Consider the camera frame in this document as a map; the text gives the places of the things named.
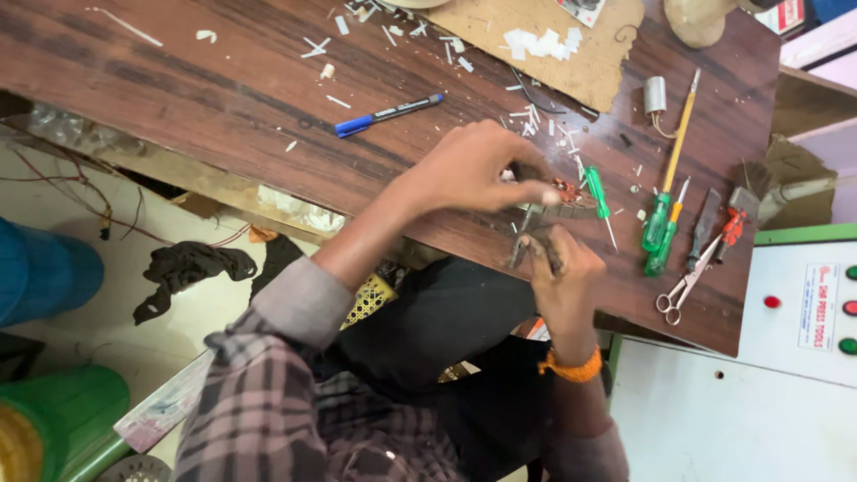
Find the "scissor handle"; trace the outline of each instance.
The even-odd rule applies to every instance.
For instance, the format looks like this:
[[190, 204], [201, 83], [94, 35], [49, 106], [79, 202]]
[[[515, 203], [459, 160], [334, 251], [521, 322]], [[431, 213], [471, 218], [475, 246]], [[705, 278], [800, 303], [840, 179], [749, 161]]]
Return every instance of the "scissor handle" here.
[[[670, 313], [675, 313], [675, 321], [674, 322], [670, 321], [670, 319], [669, 319]], [[681, 310], [679, 310], [678, 308], [675, 308], [675, 307], [670, 308], [669, 310], [667, 310], [665, 318], [667, 319], [667, 323], [675, 326], [675, 325], [679, 324], [679, 322], [681, 321]]]
[[[667, 307], [666, 308], [661, 308], [661, 300], [662, 299], [667, 300]], [[669, 311], [673, 309], [673, 300], [669, 297], [669, 295], [659, 294], [659, 295], [657, 295], [657, 300], [655, 301], [655, 308], [657, 308], [657, 310], [660, 311], [661, 313], [669, 313]]]

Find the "blue bucket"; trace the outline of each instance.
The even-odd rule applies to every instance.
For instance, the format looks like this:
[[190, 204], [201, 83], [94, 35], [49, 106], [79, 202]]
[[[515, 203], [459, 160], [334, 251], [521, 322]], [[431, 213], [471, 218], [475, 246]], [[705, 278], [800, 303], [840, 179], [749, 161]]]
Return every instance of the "blue bucket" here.
[[88, 244], [0, 218], [0, 328], [83, 306], [104, 273]]

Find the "hand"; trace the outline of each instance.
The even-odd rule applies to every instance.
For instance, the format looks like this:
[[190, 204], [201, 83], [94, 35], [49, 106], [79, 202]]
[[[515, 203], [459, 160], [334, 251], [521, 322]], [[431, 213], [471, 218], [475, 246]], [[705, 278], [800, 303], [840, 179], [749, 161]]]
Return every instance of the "hand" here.
[[423, 212], [439, 208], [496, 211], [525, 202], [560, 202], [559, 191], [547, 182], [501, 182], [500, 172], [513, 161], [536, 168], [545, 180], [552, 178], [547, 161], [532, 143], [485, 120], [449, 131], [396, 183], [400, 192], [417, 197], [416, 205]]
[[592, 298], [606, 267], [585, 244], [575, 241], [564, 226], [551, 226], [548, 237], [560, 264], [555, 272], [551, 271], [548, 246], [532, 236], [522, 237], [532, 261], [531, 284], [536, 306], [548, 326], [559, 362], [579, 366], [595, 350]]

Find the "yellow paintbrush handle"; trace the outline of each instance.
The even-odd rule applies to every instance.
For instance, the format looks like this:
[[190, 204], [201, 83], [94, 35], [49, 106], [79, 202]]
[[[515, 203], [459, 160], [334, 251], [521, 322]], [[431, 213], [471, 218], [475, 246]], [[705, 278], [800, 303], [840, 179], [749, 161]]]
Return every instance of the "yellow paintbrush handle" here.
[[673, 189], [673, 177], [675, 176], [675, 165], [679, 163], [679, 155], [681, 154], [681, 144], [685, 142], [685, 132], [687, 131], [687, 122], [691, 118], [691, 110], [693, 110], [693, 100], [696, 99], [696, 93], [691, 92], [687, 95], [685, 103], [685, 111], [681, 113], [681, 124], [679, 124], [679, 133], [675, 137], [675, 146], [673, 147], [673, 155], [669, 158], [669, 166], [667, 166], [667, 177], [663, 180], [663, 192], [669, 192]]

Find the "wooden workbench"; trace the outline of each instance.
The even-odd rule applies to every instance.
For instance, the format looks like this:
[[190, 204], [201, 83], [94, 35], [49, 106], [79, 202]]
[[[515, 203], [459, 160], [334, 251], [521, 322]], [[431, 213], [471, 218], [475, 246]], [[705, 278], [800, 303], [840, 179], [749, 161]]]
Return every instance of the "wooden workbench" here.
[[[608, 285], [597, 295], [598, 307], [735, 355], [754, 229], [745, 228], [725, 265], [704, 274], [678, 326], [664, 322], [654, 301], [683, 273], [706, 190], [713, 187], [728, 198], [741, 160], [764, 157], [780, 41], [736, 11], [719, 43], [693, 51], [672, 34], [659, 2], [644, 3], [646, 17], [610, 115], [586, 114], [546, 87], [532, 90], [543, 104], [569, 111], [553, 118], [567, 130], [581, 130], [575, 142], [583, 162], [599, 166], [612, 210], [624, 208], [611, 217], [618, 255], [602, 221], [568, 224], [607, 263]], [[86, 7], [108, 9], [163, 46]], [[366, 208], [451, 128], [498, 116], [508, 121], [508, 112], [529, 104], [520, 91], [505, 89], [516, 83], [510, 69], [477, 49], [464, 54], [474, 65], [472, 74], [454, 68], [446, 64], [436, 31], [429, 28], [428, 37], [412, 38], [407, 32], [417, 22], [401, 23], [386, 12], [376, 12], [365, 24], [348, 16], [351, 33], [340, 36], [333, 17], [326, 19], [334, 7], [334, 15], [347, 14], [342, 3], [332, 1], [8, 0], [0, 4], [0, 87], [347, 215]], [[399, 46], [390, 44], [382, 24], [406, 31], [396, 37]], [[196, 40], [196, 31], [203, 29], [216, 32], [217, 42]], [[303, 37], [315, 43], [330, 37], [327, 54], [301, 58], [311, 50]], [[336, 81], [318, 80], [325, 63], [336, 66]], [[650, 210], [672, 141], [647, 122], [641, 86], [647, 77], [666, 77], [663, 125], [672, 130], [697, 66], [703, 74], [677, 172], [678, 182], [688, 175], [692, 181], [668, 271], [651, 280], [643, 276], [636, 214]], [[445, 101], [346, 140], [333, 133], [337, 122], [432, 93], [443, 93]], [[328, 94], [352, 108], [333, 103]], [[509, 127], [520, 131], [523, 125], [516, 121]], [[625, 147], [619, 133], [633, 145]], [[556, 146], [559, 139], [559, 134], [549, 138], [543, 123], [533, 142], [562, 176], [575, 179], [577, 169], [568, 147]], [[297, 145], [286, 153], [294, 140]], [[633, 194], [630, 187], [637, 183], [642, 189]], [[426, 216], [406, 234], [504, 269], [513, 241], [509, 221], [519, 222], [520, 216], [514, 209], [497, 215], [444, 211]], [[525, 264], [518, 275], [525, 277], [527, 269]]]

